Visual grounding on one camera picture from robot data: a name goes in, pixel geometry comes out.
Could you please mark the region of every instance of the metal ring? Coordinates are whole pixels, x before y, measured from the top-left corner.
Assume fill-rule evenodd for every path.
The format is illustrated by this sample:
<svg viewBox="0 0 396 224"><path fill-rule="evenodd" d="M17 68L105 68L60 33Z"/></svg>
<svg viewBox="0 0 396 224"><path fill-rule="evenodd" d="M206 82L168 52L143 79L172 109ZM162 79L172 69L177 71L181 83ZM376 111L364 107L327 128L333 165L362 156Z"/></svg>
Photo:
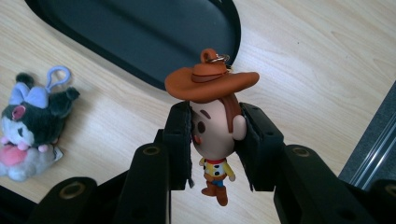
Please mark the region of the metal ring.
<svg viewBox="0 0 396 224"><path fill-rule="evenodd" d="M85 185L81 182L75 181L66 185L59 192L59 196L63 199L72 199L80 195L85 190Z"/></svg>
<svg viewBox="0 0 396 224"><path fill-rule="evenodd" d="M294 154L300 157L309 157L310 155L309 151L302 147L294 147L292 151L294 152Z"/></svg>
<svg viewBox="0 0 396 224"><path fill-rule="evenodd" d="M146 147L145 149L143 149L143 153L148 156L156 155L160 152L161 152L161 149L158 147Z"/></svg>
<svg viewBox="0 0 396 224"><path fill-rule="evenodd" d="M391 196L396 197L396 185L388 184L388 185L385 186L385 190Z"/></svg>
<svg viewBox="0 0 396 224"><path fill-rule="evenodd" d="M228 55L228 54L216 54L216 57L218 57L218 58L217 59L207 59L206 61L208 63L215 63L218 61L227 62L228 60L230 60L230 55Z"/></svg>

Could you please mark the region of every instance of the black plastic tray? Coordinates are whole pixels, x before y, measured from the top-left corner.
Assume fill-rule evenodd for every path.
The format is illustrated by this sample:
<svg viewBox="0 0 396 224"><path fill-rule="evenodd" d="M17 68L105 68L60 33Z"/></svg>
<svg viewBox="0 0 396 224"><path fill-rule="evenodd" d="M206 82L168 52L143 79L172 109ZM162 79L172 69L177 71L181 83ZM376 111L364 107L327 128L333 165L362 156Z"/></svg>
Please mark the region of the black plastic tray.
<svg viewBox="0 0 396 224"><path fill-rule="evenodd" d="M240 43L231 0L26 0L43 21L148 84L199 62L203 49L229 54Z"/></svg>

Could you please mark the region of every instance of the pink belly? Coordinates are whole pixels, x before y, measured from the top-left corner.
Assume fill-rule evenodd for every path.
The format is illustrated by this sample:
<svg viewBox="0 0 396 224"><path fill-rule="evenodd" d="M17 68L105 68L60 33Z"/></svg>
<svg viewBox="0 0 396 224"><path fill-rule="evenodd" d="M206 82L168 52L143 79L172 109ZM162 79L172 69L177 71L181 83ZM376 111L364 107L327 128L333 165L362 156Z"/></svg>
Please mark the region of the pink belly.
<svg viewBox="0 0 396 224"><path fill-rule="evenodd" d="M15 146L6 145L0 150L0 162L6 166L16 165L24 161L27 151L19 150Z"/></svg>

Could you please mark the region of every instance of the clamp jaw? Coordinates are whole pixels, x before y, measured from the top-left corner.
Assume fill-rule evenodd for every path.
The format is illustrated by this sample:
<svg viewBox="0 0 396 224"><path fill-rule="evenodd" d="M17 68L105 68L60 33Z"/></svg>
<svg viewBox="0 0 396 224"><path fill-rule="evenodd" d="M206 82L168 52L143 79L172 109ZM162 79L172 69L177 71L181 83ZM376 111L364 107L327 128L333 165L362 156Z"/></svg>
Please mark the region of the clamp jaw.
<svg viewBox="0 0 396 224"><path fill-rule="evenodd" d="M396 223L396 181L380 180L369 191L348 185L314 150L285 146L283 134L257 106L240 105L247 136L235 152L252 191L275 191L281 223ZM193 185L190 130L189 105L178 103L153 143L136 150L129 171L100 186L88 177L67 179L39 204L1 187L0 220L169 223L172 190Z"/></svg>

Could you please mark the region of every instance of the wooden table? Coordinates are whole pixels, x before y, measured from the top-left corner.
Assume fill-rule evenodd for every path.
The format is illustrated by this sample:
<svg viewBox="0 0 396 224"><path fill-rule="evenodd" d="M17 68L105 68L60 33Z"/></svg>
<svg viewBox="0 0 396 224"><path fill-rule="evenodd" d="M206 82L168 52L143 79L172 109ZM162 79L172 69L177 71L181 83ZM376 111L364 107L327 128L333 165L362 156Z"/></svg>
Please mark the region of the wooden table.
<svg viewBox="0 0 396 224"><path fill-rule="evenodd" d="M394 1L234 2L242 40L233 69L261 75L238 99L260 107L286 144L313 148L338 175L396 79ZM178 100L53 30L23 1L2 0L0 21L1 108L19 72L45 84L56 64L71 69L81 93L58 144L64 157L43 175L0 184L38 203L68 177L102 184L127 170ZM201 194L200 156L194 149L191 156L196 185L172 193L173 223L279 222L273 193L251 192L235 155L226 207Z"/></svg>

